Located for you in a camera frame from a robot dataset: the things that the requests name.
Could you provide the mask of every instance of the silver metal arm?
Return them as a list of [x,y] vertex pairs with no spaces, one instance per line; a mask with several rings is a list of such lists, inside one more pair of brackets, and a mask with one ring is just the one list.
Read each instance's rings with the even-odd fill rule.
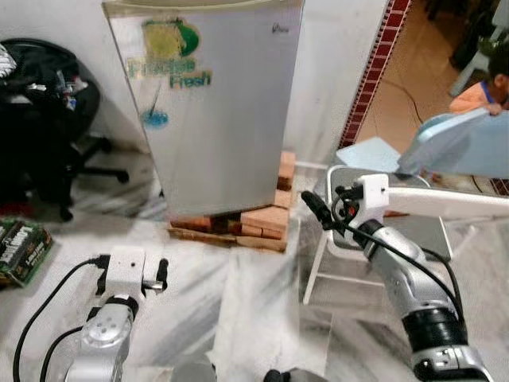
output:
[[128,305],[103,306],[81,331],[80,353],[68,370],[66,382],[120,381],[133,320]]
[[[421,248],[393,228],[382,227],[372,235],[419,263],[425,261]],[[414,351],[412,369],[417,378],[493,382],[480,354],[468,346],[453,302],[434,280],[372,242],[364,254],[382,277],[389,300],[403,321]]]
[[98,281],[101,307],[81,329],[80,351],[68,370],[66,382],[118,382],[129,354],[134,319],[145,302],[146,290],[161,293],[167,286],[168,261],[159,263],[157,275],[145,277],[143,248],[115,247]]

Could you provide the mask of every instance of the child's hair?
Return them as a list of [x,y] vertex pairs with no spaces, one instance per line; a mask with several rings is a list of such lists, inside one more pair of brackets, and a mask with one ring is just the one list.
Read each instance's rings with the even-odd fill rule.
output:
[[509,76],[509,43],[501,44],[493,52],[490,56],[488,71],[492,80],[499,74]]

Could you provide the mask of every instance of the black cable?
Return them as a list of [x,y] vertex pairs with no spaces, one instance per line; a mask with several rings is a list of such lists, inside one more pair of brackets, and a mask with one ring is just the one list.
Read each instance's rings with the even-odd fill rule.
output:
[[336,211],[336,207],[337,207],[337,204],[338,204],[339,200],[341,200],[341,198],[337,197],[334,200],[334,202],[332,203],[332,208],[331,208],[332,217],[334,218],[336,223],[339,224],[343,229],[345,229],[347,231],[350,231],[352,233],[355,233],[356,235],[362,236],[365,239],[368,239],[368,240],[372,241],[373,243],[378,244],[380,247],[384,247],[388,251],[391,251],[391,252],[395,253],[397,256],[401,257],[406,262],[412,264],[414,267],[416,267],[417,269],[422,271],[424,274],[426,274],[428,277],[430,277],[445,292],[445,294],[447,294],[447,297],[449,297],[449,299],[451,300],[451,302],[454,305],[454,308],[457,311],[458,321],[462,324],[463,327],[465,327],[463,310],[461,309],[460,304],[458,303],[456,297],[453,295],[451,290],[437,276],[435,276],[432,272],[430,272],[428,268],[424,267],[423,265],[421,265],[420,263],[418,263],[414,259],[412,259],[409,256],[405,255],[404,253],[400,252],[399,250],[397,250],[396,248],[392,247],[391,245],[386,244],[383,241],[377,239],[376,237],[374,237],[372,235],[369,235],[366,232],[362,232],[359,229],[350,227],[348,224],[344,223],[340,219],[340,217],[338,216],[337,211]]
[[28,334],[30,327],[35,322],[37,317],[42,313],[42,311],[45,309],[45,307],[51,302],[52,298],[55,297],[55,294],[60,290],[60,288],[65,284],[65,282],[72,276],[72,274],[78,269],[80,269],[82,266],[87,264],[97,264],[99,262],[99,258],[97,259],[89,259],[86,261],[83,261],[82,263],[79,263],[74,268],[72,268],[58,283],[56,288],[53,290],[53,292],[48,296],[46,301],[43,302],[41,307],[37,309],[37,311],[33,314],[33,316],[29,319],[28,323],[25,325],[25,328],[21,332],[21,336],[19,337],[19,340],[17,342],[16,346],[16,352],[14,353],[14,362],[13,362],[13,380],[14,382],[21,382],[20,376],[19,376],[19,363],[21,359],[21,348],[23,347],[23,343],[25,342],[26,335]]
[[64,334],[61,334],[49,347],[48,352],[46,353],[45,361],[42,364],[42,370],[41,370],[41,378],[39,379],[40,382],[46,381],[46,374],[48,373],[48,366],[49,362],[51,360],[51,356],[53,355],[53,352],[55,351],[55,348],[64,340],[66,337],[70,336],[71,334],[74,334],[76,332],[81,331],[83,326],[78,326],[77,328],[68,330]]
[[419,114],[419,109],[417,108],[417,104],[415,102],[415,99],[410,94],[410,92],[408,90],[406,90],[405,87],[403,87],[401,85],[398,85],[395,82],[392,82],[392,81],[389,81],[389,80],[384,80],[384,79],[382,79],[382,82],[385,82],[386,84],[389,84],[390,86],[394,86],[395,88],[397,88],[397,89],[401,90],[402,92],[404,92],[408,96],[408,98],[410,98],[410,101],[412,101],[412,103],[414,104],[415,115],[417,116],[419,122],[421,124],[423,124],[424,120],[422,119],[421,115]]
[[472,175],[472,181],[474,182],[474,185],[476,186],[477,190],[480,192],[480,193],[483,193],[483,190],[480,189],[479,185],[477,184],[477,181],[476,181],[476,177],[474,175]]
[[460,287],[458,286],[458,282],[456,276],[454,275],[453,269],[451,268],[449,263],[445,261],[445,259],[442,256],[438,255],[435,251],[423,247],[421,247],[421,249],[427,254],[437,259],[438,261],[440,261],[444,265],[445,269],[447,270],[447,273],[449,273],[449,278],[451,279],[451,283],[454,289],[454,295],[456,296],[456,300],[458,301],[458,305],[460,306],[461,313],[463,314],[463,302],[461,301]]

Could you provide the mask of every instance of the mini fridge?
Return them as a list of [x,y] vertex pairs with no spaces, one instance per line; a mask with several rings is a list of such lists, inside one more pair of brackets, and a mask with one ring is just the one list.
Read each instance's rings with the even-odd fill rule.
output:
[[171,215],[269,205],[302,0],[103,4]]

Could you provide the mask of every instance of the child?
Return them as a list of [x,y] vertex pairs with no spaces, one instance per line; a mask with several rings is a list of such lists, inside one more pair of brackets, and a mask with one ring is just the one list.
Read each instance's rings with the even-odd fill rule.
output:
[[486,107],[491,115],[509,110],[509,44],[503,44],[492,54],[488,65],[489,81],[481,81],[454,99],[452,113],[465,113]]

